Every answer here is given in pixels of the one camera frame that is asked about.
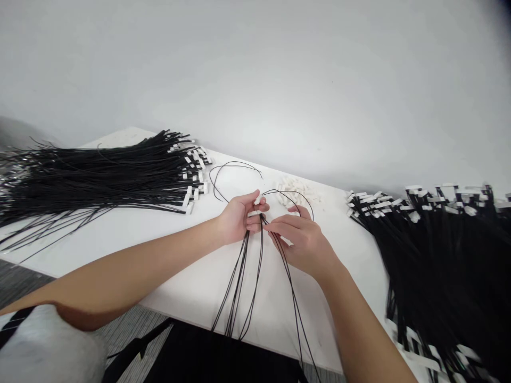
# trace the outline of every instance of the white wall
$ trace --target white wall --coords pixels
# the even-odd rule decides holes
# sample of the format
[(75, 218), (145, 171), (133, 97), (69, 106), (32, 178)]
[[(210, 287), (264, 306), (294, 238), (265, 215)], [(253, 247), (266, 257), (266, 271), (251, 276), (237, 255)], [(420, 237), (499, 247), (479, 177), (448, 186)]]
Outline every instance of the white wall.
[(343, 188), (511, 191), (511, 34), (489, 0), (4, 0), (0, 116), (129, 125)]

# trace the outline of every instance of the finger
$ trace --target finger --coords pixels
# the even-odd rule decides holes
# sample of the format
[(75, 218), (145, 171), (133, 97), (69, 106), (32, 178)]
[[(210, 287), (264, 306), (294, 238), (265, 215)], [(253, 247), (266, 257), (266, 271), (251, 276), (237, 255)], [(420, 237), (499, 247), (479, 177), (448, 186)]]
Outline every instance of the finger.
[(297, 229), (296, 227), (283, 222), (272, 222), (268, 225), (265, 225), (264, 228), (266, 231), (272, 231), (274, 233), (280, 234), (281, 236), (289, 239), (294, 244), (301, 243), (301, 238), (303, 237), (303, 233), (300, 229)]
[(268, 211), (270, 210), (270, 205), (264, 204), (264, 205), (255, 205), (254, 210), (260, 210), (260, 211)]
[(253, 223), (246, 226), (246, 229), (251, 232), (260, 232), (261, 231), (261, 223)]
[(306, 218), (297, 217), (296, 215), (290, 214), (281, 215), (280, 217), (277, 217), (272, 221), (272, 223), (274, 222), (287, 223), (298, 229), (304, 229), (311, 224), (311, 221)]
[(302, 205), (296, 205), (296, 206), (290, 207), (289, 209), (287, 209), (287, 211), (289, 211), (290, 213), (299, 212), (301, 218), (305, 218), (308, 220), (311, 219), (309, 211), (307, 210), (306, 207), (303, 207)]
[(234, 197), (233, 200), (241, 202), (242, 204), (246, 205), (249, 203), (253, 203), (256, 200), (258, 195), (259, 195), (259, 189), (256, 189), (252, 193)]
[(253, 215), (252, 217), (248, 217), (246, 219), (246, 224), (247, 225), (250, 225), (250, 224), (254, 224), (254, 223), (258, 223), (258, 224), (261, 224), (261, 217), (259, 217), (259, 215)]
[(270, 236), (271, 241), (273, 242), (279, 253), (281, 252), (282, 249), (284, 250), (284, 252), (287, 252), (289, 250), (289, 245), (286, 242), (284, 242), (277, 234), (269, 232), (268, 235)]

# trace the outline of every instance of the white table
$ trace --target white table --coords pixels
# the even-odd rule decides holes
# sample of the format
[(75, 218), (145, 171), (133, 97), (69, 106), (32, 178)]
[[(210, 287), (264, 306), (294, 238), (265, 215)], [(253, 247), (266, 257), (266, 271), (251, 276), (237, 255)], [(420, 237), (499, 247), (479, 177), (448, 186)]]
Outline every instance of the white table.
[[(98, 144), (101, 144), (101, 147), (132, 145), (153, 135), (152, 132), (138, 128), (127, 128), (84, 147), (95, 148)], [(214, 151), (209, 153), (215, 164), (238, 160)], [(226, 198), (246, 194), (256, 188), (262, 192), (273, 189), (283, 177), (288, 176), (286, 173), (265, 166), (251, 164), (262, 171), (263, 179), (255, 171), (246, 168), (222, 170), (217, 187)], [(347, 192), (310, 180), (301, 180), (314, 188), (321, 196), (320, 203), (312, 203), (315, 220), (321, 226), (340, 260), (350, 271), (377, 318), (384, 323), (388, 279), (374, 239), (366, 230), (346, 216)], [(275, 194), (268, 195), (268, 203), (271, 206), (267, 213), (269, 221), (287, 213), (277, 202)], [(215, 217), (225, 205), (225, 202), (216, 200), (213, 194), (209, 193), (201, 196), (195, 203), (191, 215), (144, 209), (115, 209), (21, 264), (26, 268), (57, 278), (117, 250), (186, 229)], [(0, 230), (0, 236), (21, 225), (22, 223), (17, 223), (3, 228)], [(15, 252), (2, 254), (1, 257), (13, 263), (20, 263), (29, 255), (56, 240), (58, 235), (62, 234), (48, 236)], [(253, 294), (259, 258), (259, 241), (259, 234), (250, 238), (245, 282), (238, 309), (239, 318), (245, 317), (251, 294)], [(141, 304), (173, 318), (210, 329), (223, 299), (240, 246), (241, 242), (225, 246), (197, 261), (149, 294)], [(252, 321), (244, 341), (298, 358), (298, 338), (291, 288), (281, 257), (266, 234), (264, 248)], [(322, 291), (310, 276), (293, 267), (291, 267), (291, 276), (316, 364), (319, 367), (342, 372), (333, 321)], [(224, 308), (224, 315), (217, 327), (219, 332), (224, 330), (225, 322), (223, 321), (227, 318), (228, 308), (229, 306)], [(235, 335), (239, 334), (242, 324), (241, 320), (237, 321)], [(305, 361), (311, 362), (305, 348), (303, 355)], [(427, 381), (424, 369), (412, 367), (421, 381)]]

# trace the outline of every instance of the pile of white connectors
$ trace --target pile of white connectors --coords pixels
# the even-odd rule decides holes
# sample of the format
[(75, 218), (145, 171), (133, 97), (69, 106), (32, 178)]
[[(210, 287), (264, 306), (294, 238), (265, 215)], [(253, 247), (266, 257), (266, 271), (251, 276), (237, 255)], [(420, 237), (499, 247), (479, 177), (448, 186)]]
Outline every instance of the pile of white connectors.
[[(281, 183), (277, 184), (277, 190), (283, 192), (289, 199), (292, 199), (296, 205), (308, 206), (305, 198), (310, 202), (321, 202), (321, 196), (317, 194), (310, 186), (300, 181), (298, 178), (285, 177)], [(293, 191), (298, 193), (286, 193), (287, 191)], [(281, 193), (275, 193), (277, 200), (284, 205), (286, 208), (294, 206), (288, 198), (283, 196)]]

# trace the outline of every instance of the forearm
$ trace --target forearm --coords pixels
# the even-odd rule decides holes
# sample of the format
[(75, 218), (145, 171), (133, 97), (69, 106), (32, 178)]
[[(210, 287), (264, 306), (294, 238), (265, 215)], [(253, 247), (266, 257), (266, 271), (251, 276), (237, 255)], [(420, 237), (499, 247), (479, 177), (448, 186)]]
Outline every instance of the forearm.
[(218, 227), (212, 219), (120, 250), (56, 279), (0, 314), (52, 303), (66, 322), (82, 330), (95, 330), (182, 269), (221, 247)]
[(318, 282), (334, 318), (344, 373), (350, 383), (416, 382), (341, 262)]

